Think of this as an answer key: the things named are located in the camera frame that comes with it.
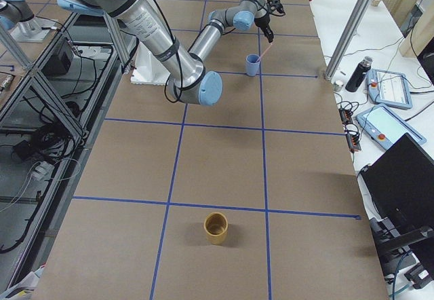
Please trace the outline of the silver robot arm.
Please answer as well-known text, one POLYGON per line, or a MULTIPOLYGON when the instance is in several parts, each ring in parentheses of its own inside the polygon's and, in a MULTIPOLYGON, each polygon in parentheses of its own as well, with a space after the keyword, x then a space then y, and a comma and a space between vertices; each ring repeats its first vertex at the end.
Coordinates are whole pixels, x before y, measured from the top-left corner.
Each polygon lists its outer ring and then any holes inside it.
POLYGON ((156 0, 57 0, 70 12, 91 16, 108 15, 122 21, 152 55, 169 71, 166 90, 171 102, 212 106, 222 94, 222 78, 205 68, 204 60, 224 33, 233 27, 247 31, 255 24, 268 41, 269 0, 240 0, 239 5, 214 10, 208 23, 186 50, 173 34, 156 0))

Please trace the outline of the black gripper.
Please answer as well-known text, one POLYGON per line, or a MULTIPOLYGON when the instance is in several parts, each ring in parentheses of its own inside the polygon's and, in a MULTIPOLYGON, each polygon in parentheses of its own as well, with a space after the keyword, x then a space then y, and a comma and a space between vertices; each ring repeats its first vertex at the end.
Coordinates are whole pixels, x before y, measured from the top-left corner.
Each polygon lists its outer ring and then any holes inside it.
POLYGON ((274 33, 269 26, 270 21, 269 15, 264 15, 260 18, 255 18, 255 25, 264 33, 267 41, 272 43, 274 40, 274 33))

